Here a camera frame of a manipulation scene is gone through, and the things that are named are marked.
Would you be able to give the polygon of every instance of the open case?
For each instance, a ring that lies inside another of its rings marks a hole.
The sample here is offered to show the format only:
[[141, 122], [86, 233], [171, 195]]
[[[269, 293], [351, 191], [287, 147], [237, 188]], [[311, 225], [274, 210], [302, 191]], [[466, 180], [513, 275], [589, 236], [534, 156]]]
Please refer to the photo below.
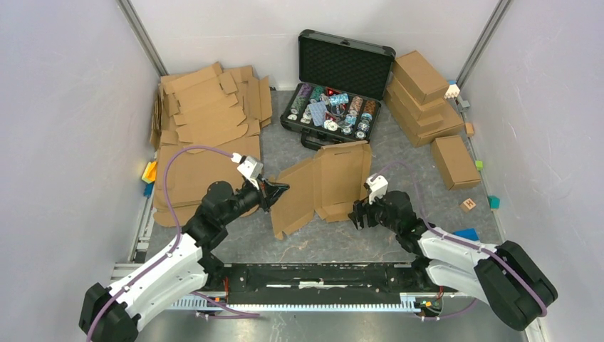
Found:
[[369, 141], [395, 57], [388, 46], [302, 31], [298, 36], [302, 83], [281, 115], [281, 125], [300, 132], [302, 145], [313, 150], [326, 143]]

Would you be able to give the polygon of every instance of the teal block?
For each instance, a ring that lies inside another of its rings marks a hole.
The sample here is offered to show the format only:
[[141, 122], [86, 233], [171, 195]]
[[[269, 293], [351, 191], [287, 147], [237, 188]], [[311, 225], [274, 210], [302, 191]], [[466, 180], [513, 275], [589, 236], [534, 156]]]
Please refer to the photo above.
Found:
[[486, 198], [489, 199], [489, 206], [491, 207], [491, 209], [499, 209], [499, 197], [490, 195]]

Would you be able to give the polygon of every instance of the case handle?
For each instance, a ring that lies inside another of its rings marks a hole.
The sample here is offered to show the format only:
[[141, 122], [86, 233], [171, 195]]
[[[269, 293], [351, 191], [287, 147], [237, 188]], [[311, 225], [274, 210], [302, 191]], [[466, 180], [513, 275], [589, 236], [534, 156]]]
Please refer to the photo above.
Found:
[[300, 143], [302, 143], [302, 146], [315, 151], [319, 151], [321, 147], [325, 146], [325, 144], [320, 142], [309, 140], [306, 133], [302, 133], [302, 136], [300, 136]]

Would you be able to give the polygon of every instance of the white poker chip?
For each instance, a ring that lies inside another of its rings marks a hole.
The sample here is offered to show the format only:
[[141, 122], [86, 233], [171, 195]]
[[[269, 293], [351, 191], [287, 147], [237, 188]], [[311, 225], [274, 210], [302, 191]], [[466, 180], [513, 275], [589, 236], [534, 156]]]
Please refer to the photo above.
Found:
[[337, 123], [335, 123], [335, 122], [334, 122], [334, 121], [332, 121], [332, 120], [326, 120], [326, 121], [323, 123], [323, 127], [324, 127], [326, 130], [330, 130], [330, 131], [332, 131], [332, 132], [335, 132], [335, 131], [337, 131], [337, 130], [338, 130], [338, 124], [337, 124]]

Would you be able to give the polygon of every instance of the stack of cardboard boxes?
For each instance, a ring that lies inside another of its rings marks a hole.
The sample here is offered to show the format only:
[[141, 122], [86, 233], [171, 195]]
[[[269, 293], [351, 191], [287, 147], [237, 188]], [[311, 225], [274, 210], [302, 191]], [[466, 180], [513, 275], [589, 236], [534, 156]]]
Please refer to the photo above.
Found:
[[184, 147], [205, 145], [260, 159], [260, 128], [271, 122], [268, 77], [254, 77], [252, 66], [222, 69], [218, 62], [184, 75], [162, 77], [152, 120], [150, 142], [157, 149], [157, 174], [153, 206], [155, 221], [174, 226], [164, 196], [181, 224], [194, 214], [217, 180], [236, 189], [243, 183], [233, 162], [206, 150], [188, 150], [170, 167], [167, 163]]
[[432, 156], [448, 190], [480, 183], [464, 141], [464, 121], [444, 99], [449, 83], [417, 51], [397, 58], [384, 102], [413, 146], [432, 143]]
[[444, 99], [449, 83], [417, 51], [396, 59], [384, 102], [415, 147], [457, 134], [464, 121]]

